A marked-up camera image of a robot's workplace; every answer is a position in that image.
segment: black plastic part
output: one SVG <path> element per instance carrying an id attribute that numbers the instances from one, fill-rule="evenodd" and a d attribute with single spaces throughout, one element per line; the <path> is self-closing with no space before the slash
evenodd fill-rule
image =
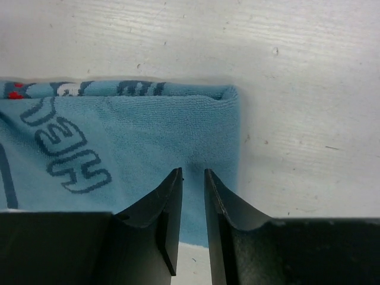
<path id="1" fill-rule="evenodd" d="M 380 219 L 271 218 L 205 171 L 214 285 L 380 284 Z"/>
<path id="2" fill-rule="evenodd" d="M 170 284 L 182 170 L 117 215 L 0 213 L 0 284 Z"/>

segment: microfiber towel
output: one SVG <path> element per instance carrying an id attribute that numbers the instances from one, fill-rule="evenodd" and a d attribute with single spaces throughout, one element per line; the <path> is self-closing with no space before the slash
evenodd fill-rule
<path id="1" fill-rule="evenodd" d="M 233 86 L 0 82 L 0 209 L 111 211 L 183 169 L 180 241 L 207 246 L 204 169 L 236 188 Z"/>

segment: white table surface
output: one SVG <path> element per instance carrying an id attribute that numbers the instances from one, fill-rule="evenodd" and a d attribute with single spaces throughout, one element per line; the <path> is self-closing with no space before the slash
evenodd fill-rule
<path id="1" fill-rule="evenodd" d="M 2 0 L 0 77 L 242 90 L 239 195 L 271 216 L 380 216 L 377 0 Z M 172 284 L 211 284 L 181 245 Z"/>

